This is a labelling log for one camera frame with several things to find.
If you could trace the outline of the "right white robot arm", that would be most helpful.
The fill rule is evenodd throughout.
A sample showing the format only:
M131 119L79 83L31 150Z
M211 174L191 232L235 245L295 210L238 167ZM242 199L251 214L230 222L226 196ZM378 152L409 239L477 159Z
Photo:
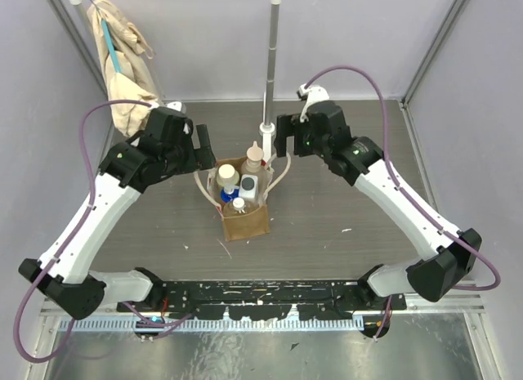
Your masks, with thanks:
M342 108L321 101L299 114L282 114L276 121L275 150L287 152L287 139L294 139L293 153L317 155L329 171L373 200L404 232L417 256L405 264L378 265L363 275L358 298L367 309L378 309L387 296L417 293L438 302L474 264L472 255L447 237L457 235L479 249L481 236L472 228L460 230L446 221L416 193L396 169L387 165L382 149L366 136L354 136Z

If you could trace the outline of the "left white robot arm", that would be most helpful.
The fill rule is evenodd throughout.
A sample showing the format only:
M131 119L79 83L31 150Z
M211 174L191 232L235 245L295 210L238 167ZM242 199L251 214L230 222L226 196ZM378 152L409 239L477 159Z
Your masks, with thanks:
M150 186L216 165L208 128L184 113L160 106L145 129L113 145L102 160L91 190L56 242L38 259L22 261L19 272L75 320L99 306L135 302L156 311L166 284L143 267L98 272L91 266L123 214Z

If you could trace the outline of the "beige pump bottle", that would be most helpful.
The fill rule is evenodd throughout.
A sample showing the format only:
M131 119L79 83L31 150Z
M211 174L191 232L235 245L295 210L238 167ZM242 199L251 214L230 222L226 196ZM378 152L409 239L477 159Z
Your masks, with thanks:
M240 173L242 175L251 175L262 179L262 174L264 173L262 166L263 157L263 149L256 141L254 141L253 145L246 151L246 159L241 165Z

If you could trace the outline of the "clear amber liquid bottle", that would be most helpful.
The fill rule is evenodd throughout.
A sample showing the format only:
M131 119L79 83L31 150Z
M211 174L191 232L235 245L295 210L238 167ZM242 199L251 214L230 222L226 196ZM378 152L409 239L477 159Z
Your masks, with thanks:
M240 197L226 203L223 207L223 217L242 217L246 216L258 209L258 206L249 201L245 201Z

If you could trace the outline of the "brown canvas tote bag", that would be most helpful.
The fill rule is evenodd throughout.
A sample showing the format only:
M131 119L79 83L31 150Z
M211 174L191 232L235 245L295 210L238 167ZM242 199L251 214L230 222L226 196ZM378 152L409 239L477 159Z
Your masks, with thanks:
M246 157L242 157L218 160L216 167L208 170L207 177L204 181L199 178L197 172L193 173L194 182L200 192L221 217L225 240L228 242L240 239L251 239L252 237L270 232L267 199L269 193L285 177L291 167L291 156L289 152L286 153L286 166L276 178L273 177L274 169L267 166L266 163L263 163L262 168L268 174L268 178L270 179L269 184L255 200L245 200L244 207L241 210L235 210L232 204L233 201L225 203L218 194L218 168L223 164L229 164L239 172L241 165L246 159Z

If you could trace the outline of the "orange blue spray bottle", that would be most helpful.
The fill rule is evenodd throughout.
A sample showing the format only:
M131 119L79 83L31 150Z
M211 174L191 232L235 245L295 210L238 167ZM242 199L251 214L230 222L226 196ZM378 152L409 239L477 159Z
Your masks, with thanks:
M221 201L223 203L229 203L239 197L239 187L223 187L220 192Z

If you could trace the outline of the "white bottle grey cap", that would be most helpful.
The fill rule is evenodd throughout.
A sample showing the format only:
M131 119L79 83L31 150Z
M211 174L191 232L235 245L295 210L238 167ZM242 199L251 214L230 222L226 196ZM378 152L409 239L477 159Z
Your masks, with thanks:
M259 193L258 176L243 174L239 183L239 197L245 201L256 202Z

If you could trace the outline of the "green bottle beige cap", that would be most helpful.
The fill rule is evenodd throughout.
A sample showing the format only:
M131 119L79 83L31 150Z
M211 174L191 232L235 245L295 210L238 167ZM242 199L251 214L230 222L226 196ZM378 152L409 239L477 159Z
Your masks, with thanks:
M217 169L216 181L219 187L230 189L239 184L240 174L233 165L224 163Z

